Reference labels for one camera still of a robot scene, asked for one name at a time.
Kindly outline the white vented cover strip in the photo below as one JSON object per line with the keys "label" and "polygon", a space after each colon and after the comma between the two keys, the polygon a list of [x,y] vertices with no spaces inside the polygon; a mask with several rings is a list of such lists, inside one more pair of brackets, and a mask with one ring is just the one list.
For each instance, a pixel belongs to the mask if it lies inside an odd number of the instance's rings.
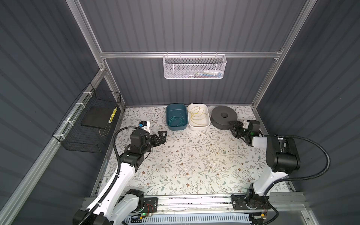
{"label": "white vented cover strip", "polygon": [[127,225],[253,224],[248,214],[241,213],[159,214],[143,219],[134,219],[128,216],[124,219],[124,223]]}

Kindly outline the black flat pad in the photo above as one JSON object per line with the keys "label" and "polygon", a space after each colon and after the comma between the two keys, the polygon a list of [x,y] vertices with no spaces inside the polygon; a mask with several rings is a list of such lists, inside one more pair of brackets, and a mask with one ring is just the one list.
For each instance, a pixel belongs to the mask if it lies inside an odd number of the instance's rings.
{"label": "black flat pad", "polygon": [[105,129],[114,108],[92,106],[85,114],[81,125],[90,128]]}

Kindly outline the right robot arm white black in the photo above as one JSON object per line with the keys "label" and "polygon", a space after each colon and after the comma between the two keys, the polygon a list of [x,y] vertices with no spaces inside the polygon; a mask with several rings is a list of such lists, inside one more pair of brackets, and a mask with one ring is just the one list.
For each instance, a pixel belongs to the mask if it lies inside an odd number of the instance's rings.
{"label": "right robot arm white black", "polygon": [[[235,138],[241,139],[250,147],[266,150],[266,165],[260,178],[252,183],[243,196],[231,195],[234,210],[270,209],[269,195],[271,189],[280,182],[306,181],[324,175],[330,168],[331,158],[328,152],[318,143],[308,138],[294,135],[260,137],[260,122],[248,120],[246,123],[230,121],[230,131]],[[320,172],[300,178],[287,178],[301,166],[300,156],[295,139],[309,142],[319,148],[325,155],[326,164]]]}

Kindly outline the yellow perforated strip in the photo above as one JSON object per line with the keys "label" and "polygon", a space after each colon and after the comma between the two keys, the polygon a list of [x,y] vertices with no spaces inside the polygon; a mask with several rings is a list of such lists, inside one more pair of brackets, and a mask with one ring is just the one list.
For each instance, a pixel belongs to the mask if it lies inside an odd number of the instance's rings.
{"label": "yellow perforated strip", "polygon": [[115,107],[115,108],[113,109],[112,114],[111,114],[111,116],[110,116],[110,118],[109,118],[109,121],[108,121],[109,124],[112,123],[112,121],[113,121],[113,119],[114,119],[114,117],[115,117],[115,115],[116,115],[116,113],[117,113],[117,109],[118,109],[118,107]]}

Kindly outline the items in white basket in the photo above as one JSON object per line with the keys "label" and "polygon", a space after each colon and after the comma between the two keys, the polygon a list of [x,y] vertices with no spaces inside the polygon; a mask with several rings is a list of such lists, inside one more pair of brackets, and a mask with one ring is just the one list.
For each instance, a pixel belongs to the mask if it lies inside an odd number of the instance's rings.
{"label": "items in white basket", "polygon": [[221,70],[203,70],[203,71],[189,71],[186,74],[187,77],[210,77],[210,78],[222,78],[223,71]]}

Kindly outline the teal plastic tray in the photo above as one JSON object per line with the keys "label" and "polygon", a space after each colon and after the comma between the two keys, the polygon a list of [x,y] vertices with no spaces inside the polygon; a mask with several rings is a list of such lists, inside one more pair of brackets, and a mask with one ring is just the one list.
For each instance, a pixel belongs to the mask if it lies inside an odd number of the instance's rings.
{"label": "teal plastic tray", "polygon": [[166,107],[166,124],[171,131],[184,130],[188,125],[188,111],[184,104],[170,104]]}

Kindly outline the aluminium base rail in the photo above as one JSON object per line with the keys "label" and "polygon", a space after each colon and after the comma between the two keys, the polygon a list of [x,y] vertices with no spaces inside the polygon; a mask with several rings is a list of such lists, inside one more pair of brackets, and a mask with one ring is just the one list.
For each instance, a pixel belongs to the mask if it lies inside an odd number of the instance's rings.
{"label": "aluminium base rail", "polygon": [[[185,214],[185,213],[261,213],[273,212],[264,206],[251,210],[244,203],[244,195],[236,199],[231,194],[146,196],[141,208],[144,213]],[[279,211],[302,211],[309,204],[302,192],[272,192],[270,203]]]}

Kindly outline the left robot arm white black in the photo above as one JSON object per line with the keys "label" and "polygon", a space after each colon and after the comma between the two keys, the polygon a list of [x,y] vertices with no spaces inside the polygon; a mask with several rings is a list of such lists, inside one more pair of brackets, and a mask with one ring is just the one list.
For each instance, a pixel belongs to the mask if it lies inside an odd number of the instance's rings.
{"label": "left robot arm white black", "polygon": [[111,179],[86,210],[75,213],[74,225],[124,225],[130,213],[144,208],[144,192],[131,189],[123,198],[121,194],[152,148],[166,143],[167,131],[151,134],[149,127],[142,125],[131,129],[130,143],[124,152],[115,151],[117,167]]}

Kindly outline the white plastic tray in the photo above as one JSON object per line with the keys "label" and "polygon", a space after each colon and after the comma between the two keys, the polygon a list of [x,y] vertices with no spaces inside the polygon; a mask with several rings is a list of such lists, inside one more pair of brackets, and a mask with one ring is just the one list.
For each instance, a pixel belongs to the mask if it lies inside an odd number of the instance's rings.
{"label": "white plastic tray", "polygon": [[210,114],[205,104],[190,104],[187,107],[188,124],[193,131],[206,130],[210,124]]}

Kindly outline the grey foam spool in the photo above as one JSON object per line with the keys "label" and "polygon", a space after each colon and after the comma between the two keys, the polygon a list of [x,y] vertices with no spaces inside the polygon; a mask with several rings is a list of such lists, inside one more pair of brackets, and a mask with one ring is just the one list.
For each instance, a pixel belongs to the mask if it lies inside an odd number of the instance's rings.
{"label": "grey foam spool", "polygon": [[217,106],[211,112],[212,125],[220,130],[229,130],[238,116],[235,110],[227,106]]}

